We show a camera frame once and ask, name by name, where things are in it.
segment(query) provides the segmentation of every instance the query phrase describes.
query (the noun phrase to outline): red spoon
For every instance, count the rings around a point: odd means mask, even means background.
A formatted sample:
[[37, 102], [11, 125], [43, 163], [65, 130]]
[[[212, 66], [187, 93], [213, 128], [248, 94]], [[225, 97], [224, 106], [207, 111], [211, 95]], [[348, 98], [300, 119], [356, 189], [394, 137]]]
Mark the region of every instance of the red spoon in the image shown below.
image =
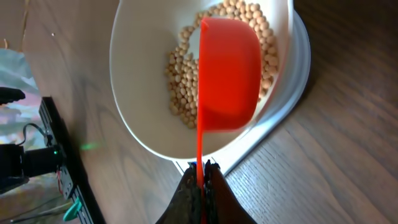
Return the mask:
[[256, 109], [261, 48], [253, 29], [242, 21], [204, 18], [198, 75], [197, 183], [203, 189], [203, 133], [242, 128]]

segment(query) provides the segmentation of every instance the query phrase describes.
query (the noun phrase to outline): dark wooden surface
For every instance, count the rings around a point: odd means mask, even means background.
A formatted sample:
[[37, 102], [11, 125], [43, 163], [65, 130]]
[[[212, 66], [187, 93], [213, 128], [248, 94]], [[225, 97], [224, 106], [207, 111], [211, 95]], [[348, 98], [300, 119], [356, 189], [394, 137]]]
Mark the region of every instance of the dark wooden surface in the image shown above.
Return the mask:
[[[109, 82], [117, 1], [35, 0], [24, 52], [78, 144], [108, 223], [154, 223], [180, 178], [133, 140]], [[398, 3], [296, 0], [304, 97], [227, 180], [259, 223], [398, 223]]]

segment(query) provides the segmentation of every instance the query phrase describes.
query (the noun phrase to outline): wood grain surface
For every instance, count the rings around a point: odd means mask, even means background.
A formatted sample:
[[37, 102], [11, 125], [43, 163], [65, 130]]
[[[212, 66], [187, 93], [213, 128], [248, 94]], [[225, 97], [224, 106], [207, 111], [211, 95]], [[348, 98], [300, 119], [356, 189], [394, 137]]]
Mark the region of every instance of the wood grain surface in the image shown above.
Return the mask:
[[[114, 104], [117, 1], [34, 0], [24, 52], [78, 144], [108, 223], [154, 223], [179, 181]], [[296, 0], [312, 69], [298, 106], [227, 176], [258, 223], [398, 223], [398, 2]]]

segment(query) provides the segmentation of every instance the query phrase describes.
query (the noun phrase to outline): kitchen scale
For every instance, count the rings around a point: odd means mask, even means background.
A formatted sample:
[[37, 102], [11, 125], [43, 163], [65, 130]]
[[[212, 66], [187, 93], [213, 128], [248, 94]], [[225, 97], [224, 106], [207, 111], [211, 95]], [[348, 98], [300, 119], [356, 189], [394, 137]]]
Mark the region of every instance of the kitchen scale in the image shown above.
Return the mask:
[[[224, 175], [227, 175], [249, 152], [254, 149], [293, 109], [301, 97], [308, 80], [311, 64], [311, 49], [307, 30], [297, 12], [294, 12], [293, 37], [290, 43], [287, 67], [282, 74], [275, 95], [264, 116], [245, 136], [228, 149], [204, 156], [211, 163], [217, 162]], [[189, 162], [174, 161], [183, 174]]]

